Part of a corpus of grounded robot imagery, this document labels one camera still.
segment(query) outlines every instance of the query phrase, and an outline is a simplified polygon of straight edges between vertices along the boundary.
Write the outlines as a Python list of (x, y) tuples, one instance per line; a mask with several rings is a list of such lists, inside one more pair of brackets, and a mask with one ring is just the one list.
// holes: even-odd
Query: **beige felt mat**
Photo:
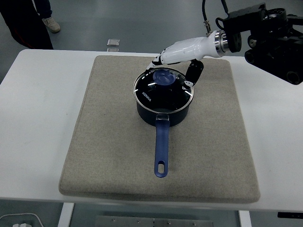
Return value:
[[(169, 173), (154, 175), (155, 127), (133, 83), (153, 58), (98, 56), (60, 179), (64, 195), (134, 201), (249, 203), (260, 197), (228, 61), (204, 71), (183, 122), (169, 131)], [(168, 67), (186, 73), (189, 62)]]

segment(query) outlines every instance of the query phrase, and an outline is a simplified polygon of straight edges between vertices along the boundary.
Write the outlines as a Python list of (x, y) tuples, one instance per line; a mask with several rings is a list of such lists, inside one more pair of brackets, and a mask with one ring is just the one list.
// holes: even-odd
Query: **saucepan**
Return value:
[(168, 174), (169, 128), (184, 120), (194, 96), (193, 87), (183, 87), (184, 80), (184, 74), (177, 70), (155, 68), (134, 82), (137, 111), (146, 123), (156, 127), (157, 177)]

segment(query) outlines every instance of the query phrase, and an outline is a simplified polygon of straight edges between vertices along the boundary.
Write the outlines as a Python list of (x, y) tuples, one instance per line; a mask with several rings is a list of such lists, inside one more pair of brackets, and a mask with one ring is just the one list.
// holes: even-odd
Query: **sneaker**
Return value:
[(52, 33), (57, 33), (60, 31), (59, 24), (57, 22), (55, 22), (55, 20), (52, 17), (42, 19), (42, 21), (45, 24), (45, 26), (47, 26)]

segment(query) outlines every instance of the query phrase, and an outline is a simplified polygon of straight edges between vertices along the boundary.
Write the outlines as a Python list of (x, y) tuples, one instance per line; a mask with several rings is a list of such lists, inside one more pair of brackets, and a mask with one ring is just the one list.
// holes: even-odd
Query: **power cord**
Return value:
[[(203, 18), (204, 18), (204, 24), (205, 24), (205, 27), (207, 29), (207, 35), (210, 35), (211, 33), (211, 29), (210, 29), (210, 24), (209, 24), (209, 21), (207, 20), (207, 17), (206, 17), (206, 13), (205, 13), (205, 2), (206, 0), (203, 0), (202, 1), (202, 14), (203, 14)], [(226, 5), (226, 2), (225, 0), (221, 0), (221, 3), (223, 5), (223, 8), (224, 8), (224, 11), (227, 15), (229, 15), (228, 13), (228, 8), (227, 8), (227, 5)], [(219, 24), (219, 21), (223, 21), (222, 18), (219, 18), (217, 17), (215, 22), (216, 22), (216, 25), (218, 26), (218, 28), (220, 28), (221, 30), (224, 30), (224, 27), (222, 27), (220, 24)]]
[(16, 215), (34, 215), (38, 219), (41, 227), (44, 227), (43, 224), (42, 224), (42, 222), (41, 222), (41, 220), (40, 220), (40, 218), (36, 214), (33, 214), (33, 213), (5, 214), (5, 215), (2, 215), (0, 217), (0, 219), (3, 218), (3, 217), (6, 217), (6, 216), (16, 216)]

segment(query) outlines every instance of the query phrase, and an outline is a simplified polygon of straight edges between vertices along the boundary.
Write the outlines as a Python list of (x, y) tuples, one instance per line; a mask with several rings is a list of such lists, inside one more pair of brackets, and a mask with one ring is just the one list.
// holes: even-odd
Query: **white table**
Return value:
[(61, 195), (59, 179), (94, 59), (147, 53), (22, 51), (0, 85), (0, 199), (303, 211), (303, 85), (242, 57), (233, 77), (261, 198), (252, 204), (137, 202)]

